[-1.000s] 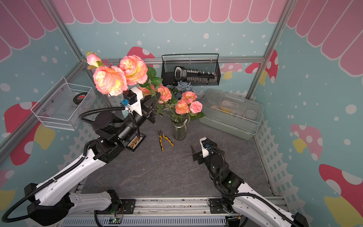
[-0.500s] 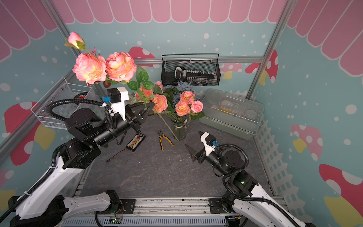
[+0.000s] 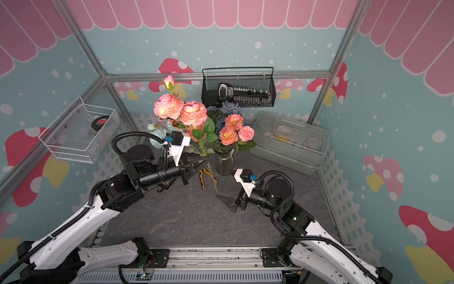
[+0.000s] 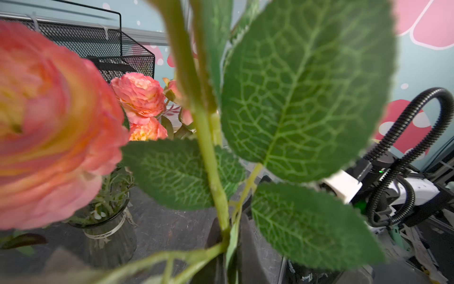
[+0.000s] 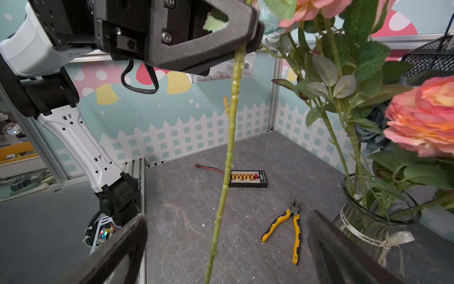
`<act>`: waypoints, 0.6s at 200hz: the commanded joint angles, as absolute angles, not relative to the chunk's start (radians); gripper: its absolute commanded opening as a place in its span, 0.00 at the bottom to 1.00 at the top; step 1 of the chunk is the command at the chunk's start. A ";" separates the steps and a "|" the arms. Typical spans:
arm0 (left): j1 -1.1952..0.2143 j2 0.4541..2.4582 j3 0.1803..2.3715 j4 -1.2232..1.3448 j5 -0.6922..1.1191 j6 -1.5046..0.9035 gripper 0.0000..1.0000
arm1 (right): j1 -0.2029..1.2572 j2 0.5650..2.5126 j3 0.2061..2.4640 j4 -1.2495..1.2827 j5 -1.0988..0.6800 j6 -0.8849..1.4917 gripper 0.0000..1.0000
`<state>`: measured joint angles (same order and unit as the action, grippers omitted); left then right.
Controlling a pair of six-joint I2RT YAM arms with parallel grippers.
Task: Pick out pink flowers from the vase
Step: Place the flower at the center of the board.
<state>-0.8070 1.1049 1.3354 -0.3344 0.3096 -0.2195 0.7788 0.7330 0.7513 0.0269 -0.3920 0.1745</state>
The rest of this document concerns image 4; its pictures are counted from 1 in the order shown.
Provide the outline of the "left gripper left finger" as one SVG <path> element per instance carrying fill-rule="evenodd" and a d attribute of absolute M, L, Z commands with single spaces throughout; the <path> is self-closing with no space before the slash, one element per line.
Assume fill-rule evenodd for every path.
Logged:
<path fill-rule="evenodd" d="M 207 248 L 221 244 L 222 234 L 218 218 L 213 220 L 212 227 L 206 242 Z M 212 259 L 205 267 L 198 271 L 191 279 L 190 284 L 226 284 L 227 273 L 224 265 L 225 256 L 223 253 Z"/>

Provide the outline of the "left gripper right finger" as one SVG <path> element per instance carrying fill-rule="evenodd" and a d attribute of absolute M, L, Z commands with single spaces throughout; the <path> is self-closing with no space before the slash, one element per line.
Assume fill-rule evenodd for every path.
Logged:
<path fill-rule="evenodd" d="M 249 219 L 245 214 L 241 214 L 236 255 L 240 284 L 269 284 L 258 257 Z"/>

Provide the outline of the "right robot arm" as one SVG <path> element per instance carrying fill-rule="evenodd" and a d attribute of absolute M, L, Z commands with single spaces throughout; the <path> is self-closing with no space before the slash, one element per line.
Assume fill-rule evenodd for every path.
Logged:
<path fill-rule="evenodd" d="M 411 101 L 392 102 L 367 153 L 321 185 L 360 210 L 391 258 L 415 265 L 435 284 L 446 283 L 446 278 L 416 226 L 453 196 L 411 164 L 427 154 L 453 117 L 454 98 L 444 88 L 427 89 Z"/>

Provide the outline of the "pink orange flower stem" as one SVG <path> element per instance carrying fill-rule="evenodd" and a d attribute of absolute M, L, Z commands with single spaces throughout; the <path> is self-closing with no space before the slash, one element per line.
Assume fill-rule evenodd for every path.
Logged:
<path fill-rule="evenodd" d="M 123 110 L 95 65 L 1 22 L 1 229 L 29 230 L 85 207 L 122 159 Z"/>
<path fill-rule="evenodd" d="M 110 86 L 126 112 L 131 141 L 164 140 L 168 132 L 157 119 L 165 109 L 163 88 L 152 77 L 126 73 Z"/>

